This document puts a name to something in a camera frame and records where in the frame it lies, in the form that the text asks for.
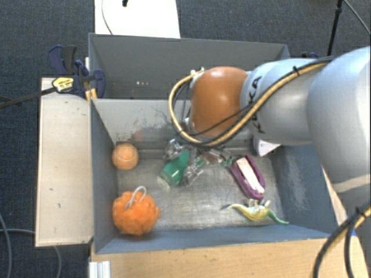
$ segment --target gray robot arm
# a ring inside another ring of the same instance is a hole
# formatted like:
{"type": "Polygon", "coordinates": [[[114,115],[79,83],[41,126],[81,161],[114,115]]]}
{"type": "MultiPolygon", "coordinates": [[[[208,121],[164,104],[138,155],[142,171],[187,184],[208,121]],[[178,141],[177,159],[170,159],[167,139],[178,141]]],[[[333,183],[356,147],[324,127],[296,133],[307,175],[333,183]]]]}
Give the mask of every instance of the gray robot arm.
{"type": "MultiPolygon", "coordinates": [[[[258,67],[243,84],[241,107],[293,67],[290,59],[258,67]]],[[[370,47],[354,50],[279,89],[248,127],[255,138],[283,145],[313,143],[348,213],[370,200],[370,47]]],[[[371,223],[357,234],[371,265],[371,223]]]]}

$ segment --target green toy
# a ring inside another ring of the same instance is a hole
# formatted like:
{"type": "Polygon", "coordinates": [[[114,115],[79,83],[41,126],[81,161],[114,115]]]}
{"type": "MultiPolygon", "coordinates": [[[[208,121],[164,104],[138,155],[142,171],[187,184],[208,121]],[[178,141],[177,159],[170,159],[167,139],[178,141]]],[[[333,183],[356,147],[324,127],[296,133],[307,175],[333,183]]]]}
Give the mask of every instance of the green toy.
{"type": "Polygon", "coordinates": [[[278,222],[282,225],[288,225],[287,221],[280,220],[272,210],[269,209],[271,201],[267,201],[265,205],[258,204],[257,200],[250,199],[249,206],[246,207],[245,205],[241,204],[232,204],[227,207],[227,209],[235,208],[242,212],[242,214],[252,221],[259,221],[269,216],[274,221],[278,222]]]}

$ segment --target gray metal panel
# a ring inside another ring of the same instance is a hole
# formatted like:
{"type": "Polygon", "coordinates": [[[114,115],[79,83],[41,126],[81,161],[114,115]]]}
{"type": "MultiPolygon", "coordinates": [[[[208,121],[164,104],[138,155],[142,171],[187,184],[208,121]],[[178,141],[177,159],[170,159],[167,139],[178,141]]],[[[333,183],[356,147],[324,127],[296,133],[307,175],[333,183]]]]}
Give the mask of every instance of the gray metal panel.
{"type": "Polygon", "coordinates": [[[270,225],[244,228],[217,228],[191,231],[151,232],[142,237],[120,235],[97,254],[148,250],[171,250],[237,244],[283,242],[327,238],[328,234],[295,225],[270,225]]]}
{"type": "Polygon", "coordinates": [[[338,223],[313,146],[281,147],[271,161],[290,223],[332,233],[338,223]]]}
{"type": "Polygon", "coordinates": [[[118,231],[112,221],[112,203],[116,198],[116,170],[113,168],[111,154],[114,145],[95,106],[91,106],[92,131],[92,172],[94,207],[94,245],[99,250],[118,231]]]}
{"type": "Polygon", "coordinates": [[[167,98],[191,69],[230,65],[253,70],[287,56],[286,45],[89,34],[90,70],[103,69],[107,98],[167,98]]]}

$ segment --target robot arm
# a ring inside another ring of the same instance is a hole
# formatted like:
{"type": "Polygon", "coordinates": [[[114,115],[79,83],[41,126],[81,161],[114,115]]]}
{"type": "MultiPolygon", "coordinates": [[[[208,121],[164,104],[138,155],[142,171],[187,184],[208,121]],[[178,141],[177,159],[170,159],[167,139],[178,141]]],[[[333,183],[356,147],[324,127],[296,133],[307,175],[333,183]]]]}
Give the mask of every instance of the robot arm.
{"type": "MultiPolygon", "coordinates": [[[[223,80],[224,67],[218,69],[216,82],[213,73],[196,81],[188,131],[174,122],[185,141],[195,147],[216,147],[247,123],[254,138],[267,142],[313,143],[348,215],[370,200],[370,47],[335,60],[267,63],[247,72],[242,86],[243,72],[229,71],[223,80]],[[236,94],[240,96],[237,111],[236,94]],[[223,107],[221,115],[218,104],[223,107]]],[[[170,113],[172,104],[169,100],[170,113]]],[[[370,222],[357,234],[364,252],[370,253],[370,222]]],[[[366,258],[370,265],[370,254],[366,258]]]]}

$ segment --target white cable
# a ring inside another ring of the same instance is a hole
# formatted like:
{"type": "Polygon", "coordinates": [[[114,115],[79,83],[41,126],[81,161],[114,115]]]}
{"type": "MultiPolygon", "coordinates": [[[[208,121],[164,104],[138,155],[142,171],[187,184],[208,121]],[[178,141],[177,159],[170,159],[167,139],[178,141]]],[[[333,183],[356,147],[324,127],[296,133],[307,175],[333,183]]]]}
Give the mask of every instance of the white cable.
{"type": "Polygon", "coordinates": [[[370,32],[370,29],[368,29],[366,23],[362,20],[362,18],[359,16],[359,14],[355,11],[355,9],[350,5],[350,3],[347,1],[347,0],[343,0],[344,3],[346,5],[348,5],[348,7],[350,8],[350,10],[352,10],[352,12],[354,13],[354,15],[358,18],[358,20],[361,22],[361,24],[364,26],[364,28],[366,29],[366,31],[368,32],[368,34],[371,36],[371,32],[370,32]]]}
{"type": "Polygon", "coordinates": [[[108,24],[107,24],[106,17],[104,16],[103,1],[104,1],[104,0],[102,0],[102,2],[101,2],[101,12],[102,12],[102,17],[103,17],[104,23],[106,24],[106,27],[107,27],[107,29],[109,30],[110,34],[113,35],[111,29],[109,28],[109,26],[108,26],[108,24]]]}

